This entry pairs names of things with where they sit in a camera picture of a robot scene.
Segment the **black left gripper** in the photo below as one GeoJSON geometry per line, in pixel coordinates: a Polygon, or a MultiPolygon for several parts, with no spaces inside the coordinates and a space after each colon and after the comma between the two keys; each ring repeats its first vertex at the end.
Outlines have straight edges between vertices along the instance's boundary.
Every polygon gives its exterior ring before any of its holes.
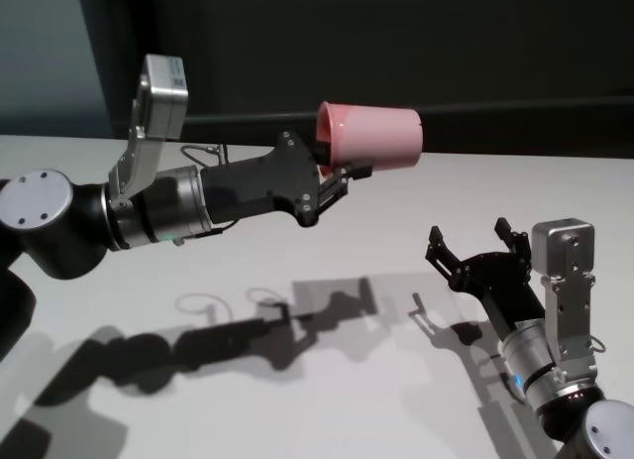
{"type": "Polygon", "coordinates": [[[202,170],[211,221],[219,224],[282,211],[300,226],[312,227],[319,215],[348,195],[351,179],[372,175],[372,163],[359,161],[335,168],[320,184],[317,164],[339,165],[337,146],[316,140],[312,154],[296,133],[287,131],[264,156],[202,170]]]}

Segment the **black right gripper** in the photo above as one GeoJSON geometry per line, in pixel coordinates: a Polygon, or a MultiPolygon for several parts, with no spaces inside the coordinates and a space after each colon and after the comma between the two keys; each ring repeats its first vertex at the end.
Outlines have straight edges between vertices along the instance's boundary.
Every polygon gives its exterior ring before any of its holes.
{"type": "Polygon", "coordinates": [[[438,226],[428,237],[425,259],[449,283],[450,289],[474,296],[483,307],[500,340],[516,330],[518,322],[543,318],[544,307],[529,282],[531,247],[526,232],[516,232],[499,217],[494,232],[508,249],[460,260],[446,245],[438,226]]]}

